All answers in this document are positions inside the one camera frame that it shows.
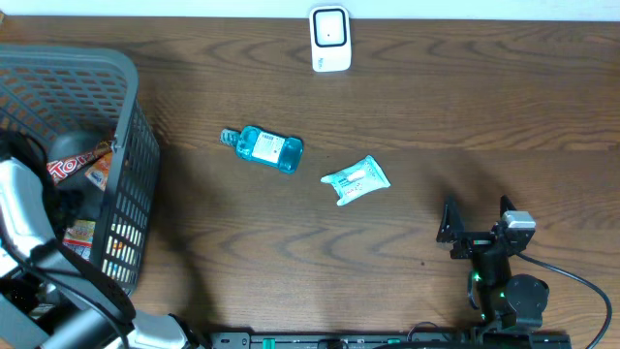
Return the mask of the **teal wet wipes pack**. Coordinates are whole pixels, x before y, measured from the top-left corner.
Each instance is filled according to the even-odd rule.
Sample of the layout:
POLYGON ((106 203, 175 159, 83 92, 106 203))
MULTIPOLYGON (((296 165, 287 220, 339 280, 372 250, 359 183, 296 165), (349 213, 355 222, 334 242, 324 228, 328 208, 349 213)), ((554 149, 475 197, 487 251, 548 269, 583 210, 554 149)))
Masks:
POLYGON ((383 169, 371 155, 337 173, 323 176, 321 183, 332 186, 338 196, 338 206, 345 206, 370 192, 391 186, 383 169))

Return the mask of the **blue mouthwash bottle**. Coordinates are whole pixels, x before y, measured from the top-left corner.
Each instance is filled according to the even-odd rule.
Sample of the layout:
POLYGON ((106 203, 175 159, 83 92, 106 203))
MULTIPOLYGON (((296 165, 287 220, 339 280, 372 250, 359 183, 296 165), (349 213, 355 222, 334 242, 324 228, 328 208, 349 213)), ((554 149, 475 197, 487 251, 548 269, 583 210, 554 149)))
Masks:
POLYGON ((250 125, 241 131, 224 129, 220 133, 220 142, 232 147, 242 160, 260 163, 288 175, 297 170, 304 150, 301 139, 250 125))

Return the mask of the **small orange snack box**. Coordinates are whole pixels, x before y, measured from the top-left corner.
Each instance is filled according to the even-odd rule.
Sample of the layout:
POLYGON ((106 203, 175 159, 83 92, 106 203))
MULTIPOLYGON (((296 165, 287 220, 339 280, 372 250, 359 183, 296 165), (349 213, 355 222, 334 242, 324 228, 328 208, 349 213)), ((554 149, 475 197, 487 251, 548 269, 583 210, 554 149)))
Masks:
POLYGON ((107 153, 98 159, 85 173, 86 178, 101 191, 106 190, 113 153, 107 153))

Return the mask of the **cream snack bag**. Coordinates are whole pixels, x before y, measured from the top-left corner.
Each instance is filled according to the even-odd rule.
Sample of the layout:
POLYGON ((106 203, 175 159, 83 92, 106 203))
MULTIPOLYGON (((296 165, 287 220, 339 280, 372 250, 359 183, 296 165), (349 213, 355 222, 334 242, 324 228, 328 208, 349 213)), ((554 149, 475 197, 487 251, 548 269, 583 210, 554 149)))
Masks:
POLYGON ((73 226, 66 229, 63 244, 83 259, 89 260, 95 227, 95 221, 76 220, 73 226))

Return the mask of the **orange chocolate bar wrapper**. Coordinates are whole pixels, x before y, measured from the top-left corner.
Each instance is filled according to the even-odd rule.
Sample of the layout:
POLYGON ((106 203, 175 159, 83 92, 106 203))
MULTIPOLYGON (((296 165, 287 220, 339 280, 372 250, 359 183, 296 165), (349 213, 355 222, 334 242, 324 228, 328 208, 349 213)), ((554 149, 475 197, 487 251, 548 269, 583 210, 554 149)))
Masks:
POLYGON ((112 141, 101 141, 93 149, 81 154, 48 162, 46 164, 46 169, 50 174, 53 183, 58 184, 59 182, 74 175, 86 165, 90 165, 110 153, 111 144, 112 141))

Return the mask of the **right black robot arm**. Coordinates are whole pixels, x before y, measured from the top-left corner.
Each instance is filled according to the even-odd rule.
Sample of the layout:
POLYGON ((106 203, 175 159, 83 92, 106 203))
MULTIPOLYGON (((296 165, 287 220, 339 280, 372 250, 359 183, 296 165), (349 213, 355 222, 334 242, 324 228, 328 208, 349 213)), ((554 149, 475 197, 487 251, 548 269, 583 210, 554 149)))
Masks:
POLYGON ((469 260, 470 305, 481 312, 482 324, 472 330, 481 343, 492 335, 527 335, 543 324, 548 285, 529 274, 514 274, 510 257, 524 251, 536 232, 532 215, 500 198, 500 219, 487 231, 470 232, 463 223, 455 199, 445 200, 436 237, 450 243, 454 260, 469 260))

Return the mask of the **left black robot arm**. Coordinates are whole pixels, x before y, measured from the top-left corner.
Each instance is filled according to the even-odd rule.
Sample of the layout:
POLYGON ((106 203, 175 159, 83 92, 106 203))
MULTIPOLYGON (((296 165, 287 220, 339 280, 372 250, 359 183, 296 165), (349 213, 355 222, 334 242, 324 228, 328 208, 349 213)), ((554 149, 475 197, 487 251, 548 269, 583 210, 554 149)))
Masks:
POLYGON ((116 281, 63 244, 83 196, 38 141, 1 134, 1 335, 16 348, 203 348, 173 315, 135 310, 116 281))

